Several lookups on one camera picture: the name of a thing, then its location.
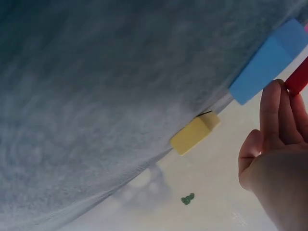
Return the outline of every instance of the white surface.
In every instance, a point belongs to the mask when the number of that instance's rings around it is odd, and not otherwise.
[[[279,76],[287,79],[308,55],[306,48]],[[303,97],[308,102],[307,90]],[[222,124],[190,153],[171,151],[61,231],[272,231],[257,199],[237,180],[237,155],[259,127],[260,93],[245,106],[233,101]],[[181,198],[195,193],[184,205]]]

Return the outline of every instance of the gray felt surface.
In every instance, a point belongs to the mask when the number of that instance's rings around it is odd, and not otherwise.
[[[138,175],[305,4],[1,0],[0,230],[55,229]]]

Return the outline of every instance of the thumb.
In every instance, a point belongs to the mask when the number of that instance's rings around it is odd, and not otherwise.
[[[263,144],[263,135],[261,131],[252,130],[244,141],[239,153],[239,181],[243,188],[247,181],[248,171],[246,171],[253,160],[260,155]]]

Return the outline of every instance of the finger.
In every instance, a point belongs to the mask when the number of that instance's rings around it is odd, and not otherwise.
[[[264,136],[263,151],[281,148],[279,138],[279,104],[281,88],[278,81],[272,81],[264,89],[260,103],[260,130]]]
[[[239,175],[247,169],[262,149],[263,135],[255,129],[252,130],[244,141],[239,153]]]
[[[293,111],[297,130],[304,138],[304,141],[308,142],[308,115],[302,96],[300,94],[291,96],[290,105]]]
[[[284,144],[298,144],[304,141],[302,135],[298,132],[290,105],[290,97],[284,81],[277,80],[281,87],[279,104],[279,138]]]
[[[260,155],[263,135],[259,130],[252,130],[244,141],[239,153],[239,182],[244,189],[249,190],[249,167],[253,160]]]

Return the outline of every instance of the green object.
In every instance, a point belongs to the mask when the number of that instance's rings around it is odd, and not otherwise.
[[[187,197],[189,197],[189,199],[192,200],[194,198],[194,193],[189,194],[189,196],[187,196]]]
[[[194,193],[191,193],[191,194],[189,194],[189,195],[186,196],[186,197],[182,197],[182,198],[181,198],[181,201],[183,202],[183,204],[189,205],[190,202],[191,202],[191,200],[192,200],[193,198],[194,198]]]

